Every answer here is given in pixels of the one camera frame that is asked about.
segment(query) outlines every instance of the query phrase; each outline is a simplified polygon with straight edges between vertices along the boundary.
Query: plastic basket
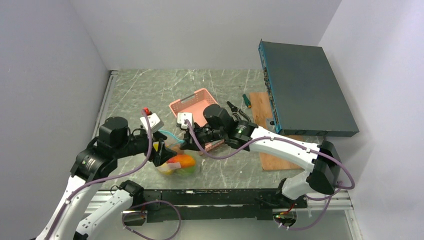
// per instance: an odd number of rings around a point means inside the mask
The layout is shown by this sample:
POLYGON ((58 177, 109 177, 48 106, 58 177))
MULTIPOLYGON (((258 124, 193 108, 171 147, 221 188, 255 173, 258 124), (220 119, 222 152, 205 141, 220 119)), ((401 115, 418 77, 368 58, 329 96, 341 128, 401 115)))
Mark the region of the plastic basket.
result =
MULTIPOLYGON (((194 122, 200 127, 203 127, 207 123, 203 116, 203 110, 212 104, 218 104, 218 102, 206 88, 201 88, 190 96, 171 102, 169 104, 169 108, 175 117, 178 113, 192 113, 194 122)), ((224 140, 207 143, 204 148, 206 151, 210 151, 221 145, 223 142, 224 140)))

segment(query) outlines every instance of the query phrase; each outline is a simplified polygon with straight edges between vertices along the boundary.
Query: gray wall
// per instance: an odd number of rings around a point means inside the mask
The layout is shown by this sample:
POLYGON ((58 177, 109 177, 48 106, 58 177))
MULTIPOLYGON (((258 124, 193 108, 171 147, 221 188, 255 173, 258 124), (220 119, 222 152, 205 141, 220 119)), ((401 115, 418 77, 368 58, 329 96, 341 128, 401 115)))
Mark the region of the gray wall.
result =
POLYGON ((361 131, 333 138, 364 239, 424 236, 424 5, 342 1, 323 46, 361 131))
POLYGON ((2 0, 0 74, 0 239, 24 240, 58 204, 109 73, 68 0, 2 0))
POLYGON ((341 0, 71 0, 108 69, 259 69, 258 45, 316 46, 341 0))

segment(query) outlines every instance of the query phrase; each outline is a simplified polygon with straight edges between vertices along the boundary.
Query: gray marble surface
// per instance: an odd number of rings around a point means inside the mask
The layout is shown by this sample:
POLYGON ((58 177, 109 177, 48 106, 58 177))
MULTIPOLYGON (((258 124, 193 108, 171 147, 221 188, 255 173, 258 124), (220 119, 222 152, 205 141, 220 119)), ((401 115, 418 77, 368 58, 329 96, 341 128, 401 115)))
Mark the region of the gray marble surface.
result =
MULTIPOLYGON (((183 132, 176 128, 176 118, 169 104, 183 99, 194 91, 206 88, 215 100, 225 107, 230 101, 252 118, 252 111, 244 105, 242 94, 265 92, 263 74, 258 69, 129 69, 118 73, 113 88, 107 117, 120 116, 128 120, 131 129, 140 126, 140 110, 148 107, 165 123, 167 130, 182 138, 183 132)), ((309 137, 308 142, 319 142, 309 137)), ((224 156, 234 151, 222 145, 211 151, 213 155, 224 156)), ((117 175, 134 169, 145 159, 143 154, 122 158, 118 168, 110 175, 117 175)), ((243 189, 275 188, 283 178, 293 177, 300 169, 263 171, 257 152, 242 151, 224 160, 204 156, 197 158, 198 171, 190 176, 162 175, 152 163, 140 171, 115 181, 103 184, 104 189, 130 179, 146 189, 243 189)))

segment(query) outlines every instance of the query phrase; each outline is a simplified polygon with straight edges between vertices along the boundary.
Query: screwdriver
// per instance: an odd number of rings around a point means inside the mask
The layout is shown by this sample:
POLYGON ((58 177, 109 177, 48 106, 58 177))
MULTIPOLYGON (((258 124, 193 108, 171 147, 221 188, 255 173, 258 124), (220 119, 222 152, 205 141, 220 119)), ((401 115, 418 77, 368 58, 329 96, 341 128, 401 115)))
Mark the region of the screwdriver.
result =
POLYGON ((243 100, 244 100, 244 104, 246 104, 246 107, 250 109, 252 107, 252 104, 248 96, 246 96, 246 94, 243 94, 243 100))

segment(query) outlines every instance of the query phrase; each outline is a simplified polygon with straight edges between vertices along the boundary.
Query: purple cable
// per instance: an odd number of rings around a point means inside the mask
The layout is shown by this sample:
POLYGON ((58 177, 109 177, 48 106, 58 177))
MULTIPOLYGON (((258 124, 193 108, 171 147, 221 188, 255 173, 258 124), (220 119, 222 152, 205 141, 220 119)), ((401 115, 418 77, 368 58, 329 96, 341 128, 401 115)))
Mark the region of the purple cable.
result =
MULTIPOLYGON (((190 135, 193 137, 193 140, 196 143, 196 145, 199 148, 199 150, 202 153, 204 153, 206 156, 210 157, 211 159, 218 159, 218 160, 227 159, 229 157, 234 156, 235 154, 237 154, 238 152, 240 152, 241 150, 243 150, 245 147, 251 145, 254 142, 257 142, 257 141, 260 141, 260 140, 271 140, 272 141, 272 138, 270 136, 261 136, 261 137, 258 137, 258 138, 255 138, 255 139, 252 139, 252 140, 246 142, 243 146, 241 146, 240 148, 238 148, 237 150, 235 150, 233 153, 230 153, 230 154, 225 155, 225 156, 213 156, 213 155, 209 154, 202 147, 202 145, 200 144, 200 142, 197 140, 196 134, 195 134, 195 132, 193 130, 193 126, 190 124, 190 122, 188 120, 185 120, 185 123, 188 125, 189 131, 190 131, 190 135)), ((281 138, 281 137, 274 137, 273 139, 274 140, 278 140, 278 141, 282 141, 282 142, 285 142, 285 143, 288 143, 288 144, 291 144, 291 145, 294 145, 294 146, 296 146, 296 147, 298 147, 298 148, 300 148, 302 150, 306 150, 307 149, 307 147, 305 147, 305 146, 303 146, 303 145, 301 145, 301 144, 299 144, 297 142, 290 141, 288 139, 284 139, 284 138, 281 138)), ((326 158, 326 159, 334 162, 337 166, 339 166, 341 169, 343 169, 343 171, 346 173, 347 177, 349 178, 351 185, 350 186, 337 186, 338 188, 340 188, 340 189, 346 189, 346 190, 351 190, 351 189, 354 189, 355 188, 355 180, 354 180, 354 178, 352 177, 352 175, 348 171, 348 169, 341 162, 339 162, 334 157, 332 157, 330 155, 327 155, 325 153, 322 153, 320 151, 315 151, 315 150, 312 150, 311 149, 310 152, 311 153, 314 153, 314 154, 318 154, 318 155, 320 155, 320 156, 322 156, 322 157, 324 157, 324 158, 326 158)))
POLYGON ((325 197, 321 197, 321 198, 310 197, 310 196, 308 196, 306 194, 305 194, 305 197, 308 198, 308 199, 310 199, 310 200, 313 200, 313 201, 324 201, 324 200, 330 199, 331 197, 333 197, 334 195, 336 195, 338 192, 340 192, 340 190, 342 190, 342 189, 341 188, 337 188, 337 190, 334 191, 333 194, 328 195, 328 196, 325 196, 325 197))
POLYGON ((292 230, 292 231, 302 231, 302 230, 307 230, 312 228, 313 226, 315 226, 319 221, 321 221, 321 219, 324 217, 324 214, 327 211, 327 208, 330 205, 330 201, 331 201, 331 197, 328 199, 327 203, 325 204, 324 209, 322 210, 322 212, 319 214, 319 216, 315 219, 315 221, 313 223, 311 223, 308 226, 303 226, 303 227, 288 227, 288 226, 284 226, 286 230, 292 230))
MULTIPOLYGON (((141 114, 146 119, 148 118, 147 114, 144 111, 141 111, 141 114)), ((152 129, 150 127, 150 121, 146 121, 146 123, 147 123, 148 150, 147 150, 147 154, 146 154, 145 160, 138 167, 134 168, 131 171, 128 171, 128 172, 125 172, 125 173, 122 173, 122 174, 119 174, 119 175, 116 175, 116 176, 108 176, 108 177, 104 177, 104 178, 99 178, 99 179, 94 180, 94 181, 89 181, 86 184, 78 187, 75 191, 73 191, 66 198, 66 201, 69 201, 68 204, 71 203, 72 198, 75 197, 75 195, 77 193, 79 193, 81 190, 85 189, 86 187, 89 187, 89 186, 91 186, 93 184, 104 183, 104 182, 109 181, 109 180, 119 179, 119 178, 122 178, 122 177, 125 177, 125 176, 128 176, 128 175, 131 175, 131 174, 137 172, 138 170, 140 170, 142 167, 144 167, 144 165, 146 165, 147 161, 150 158, 150 154, 152 153, 152 145, 153 145, 152 129)), ((48 232, 47 232, 47 234, 46 234, 46 236, 44 238, 45 240, 48 240, 52 236, 53 231, 56 229, 56 227, 57 227, 57 225, 59 223, 59 220, 61 219, 61 217, 62 217, 62 215, 63 215, 63 213, 64 213, 64 211, 65 211, 65 209, 66 209, 66 207, 68 205, 68 204, 66 204, 66 201, 63 203, 62 207, 59 209, 59 212, 57 212, 56 217, 54 218, 53 222, 51 223, 50 229, 48 230, 48 232)))
MULTIPOLYGON (((144 206, 144 205, 149 205, 149 204, 154 204, 154 203, 164 203, 164 204, 168 204, 169 206, 171 206, 171 207, 175 210, 176 214, 178 215, 178 227, 176 228, 176 231, 175 231, 175 232, 174 232, 174 233, 173 233, 170 237, 168 237, 168 238, 165 238, 165 239, 164 239, 164 240, 170 240, 170 239, 174 238, 174 237, 177 235, 177 233, 180 231, 180 228, 181 228, 181 214, 180 214, 180 212, 178 211, 178 209, 177 209, 174 205, 172 205, 172 203, 170 203, 170 202, 168 202, 168 201, 164 201, 164 200, 147 201, 147 202, 145 202, 145 203, 142 203, 142 204, 139 204, 139 205, 133 206, 133 207, 131 207, 131 209, 135 209, 135 208, 138 208, 138 207, 142 207, 142 206, 144 206)), ((130 213, 127 213, 127 214, 125 214, 124 216, 122 216, 122 225, 123 225, 123 227, 124 227, 126 230, 128 230, 128 231, 130 231, 130 232, 132 232, 132 233, 134 233, 134 234, 136 234, 136 235, 138 235, 138 236, 140 236, 140 237, 142 237, 142 238, 144 238, 144 239, 147 239, 147 240, 155 240, 155 239, 150 238, 150 237, 148 237, 148 236, 145 236, 145 235, 143 235, 143 234, 139 233, 138 231, 133 230, 133 229, 132 229, 132 228, 130 228, 129 226, 125 225, 125 218, 126 218, 128 215, 138 215, 138 214, 139 214, 138 212, 130 212, 130 213)))

